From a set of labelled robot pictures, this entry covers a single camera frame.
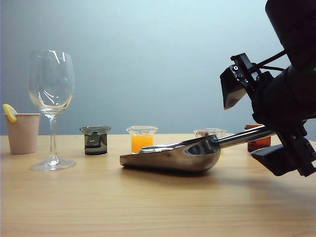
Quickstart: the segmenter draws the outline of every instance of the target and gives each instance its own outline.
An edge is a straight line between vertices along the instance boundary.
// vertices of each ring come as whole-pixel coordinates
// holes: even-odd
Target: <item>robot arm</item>
[[[276,132],[283,146],[253,152],[275,175],[297,169],[301,175],[316,172],[316,153],[304,123],[316,118],[316,1],[268,0],[266,13],[284,51],[259,64],[246,54],[231,57],[235,64],[220,76],[224,108],[234,106],[246,93],[252,102],[253,118]],[[260,68],[287,54],[291,65],[275,78]]]

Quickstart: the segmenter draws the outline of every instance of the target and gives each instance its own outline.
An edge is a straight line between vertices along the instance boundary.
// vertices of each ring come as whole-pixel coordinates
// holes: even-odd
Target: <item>wine glass stem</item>
[[[49,124],[50,124],[50,165],[56,165],[58,164],[58,156],[57,156],[57,150],[56,150],[56,140],[55,140],[55,134],[56,134],[56,116],[50,116],[49,117]]]

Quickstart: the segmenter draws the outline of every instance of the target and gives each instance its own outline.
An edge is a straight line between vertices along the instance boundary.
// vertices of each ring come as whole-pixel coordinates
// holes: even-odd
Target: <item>wine glass base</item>
[[[42,162],[39,164],[32,165],[30,170],[33,170],[33,171],[54,171],[57,169],[65,169],[65,168],[71,167],[75,164],[76,164],[76,162],[74,160],[59,159],[58,164],[56,164],[56,165],[49,165],[48,162],[45,161],[45,162]]]

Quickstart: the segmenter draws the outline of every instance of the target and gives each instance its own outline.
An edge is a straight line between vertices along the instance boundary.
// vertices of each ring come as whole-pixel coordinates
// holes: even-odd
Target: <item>small glass beaker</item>
[[[131,152],[139,153],[142,147],[154,144],[154,133],[158,130],[155,126],[131,126],[126,131],[131,135]]]
[[[208,135],[216,135],[217,137],[222,137],[226,134],[226,130],[220,128],[199,128],[193,131],[196,138],[205,137]]]
[[[247,124],[245,129],[251,129],[254,127],[262,126],[262,124]],[[261,138],[252,142],[247,143],[247,150],[249,152],[255,151],[256,149],[271,146],[271,137]]]
[[[80,128],[84,134],[84,153],[86,155],[101,155],[108,152],[108,126],[87,126]]]

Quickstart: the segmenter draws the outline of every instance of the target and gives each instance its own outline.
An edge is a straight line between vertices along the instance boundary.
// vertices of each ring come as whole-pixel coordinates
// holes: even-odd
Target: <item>scoop handle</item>
[[[275,135],[275,132],[262,125],[251,129],[247,129],[240,133],[220,137],[217,139],[217,143],[219,147],[222,149],[246,142],[251,142],[272,135]]]

